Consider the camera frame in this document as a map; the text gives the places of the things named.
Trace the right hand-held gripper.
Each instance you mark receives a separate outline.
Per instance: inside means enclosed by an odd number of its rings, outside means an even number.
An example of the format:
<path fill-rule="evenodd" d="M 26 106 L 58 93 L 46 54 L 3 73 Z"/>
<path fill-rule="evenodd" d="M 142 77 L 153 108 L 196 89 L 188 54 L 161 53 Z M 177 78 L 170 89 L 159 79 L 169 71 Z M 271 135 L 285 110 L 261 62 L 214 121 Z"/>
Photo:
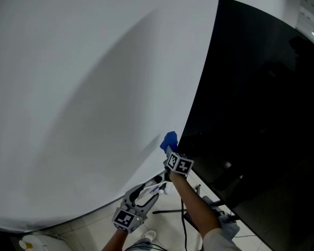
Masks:
<path fill-rule="evenodd" d="M 194 161 L 186 155 L 174 152 L 170 145 L 166 148 L 166 157 L 167 159 L 163 163 L 165 168 L 164 180 L 171 181 L 171 172 L 180 174 L 184 178 L 187 178 L 189 172 L 192 170 Z"/>

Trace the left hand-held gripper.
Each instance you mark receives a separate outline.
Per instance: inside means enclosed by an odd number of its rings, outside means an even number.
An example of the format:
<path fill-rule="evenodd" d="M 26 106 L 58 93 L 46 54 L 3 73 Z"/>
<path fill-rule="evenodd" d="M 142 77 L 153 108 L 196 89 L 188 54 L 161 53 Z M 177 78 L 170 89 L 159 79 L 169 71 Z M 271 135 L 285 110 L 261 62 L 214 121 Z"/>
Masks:
<path fill-rule="evenodd" d="M 146 220 L 147 213 L 157 202 L 159 194 L 153 195 L 144 205 L 136 205 L 135 201 L 144 187 L 145 184 L 136 185 L 124 194 L 122 203 L 112 219 L 117 229 L 130 234 Z"/>

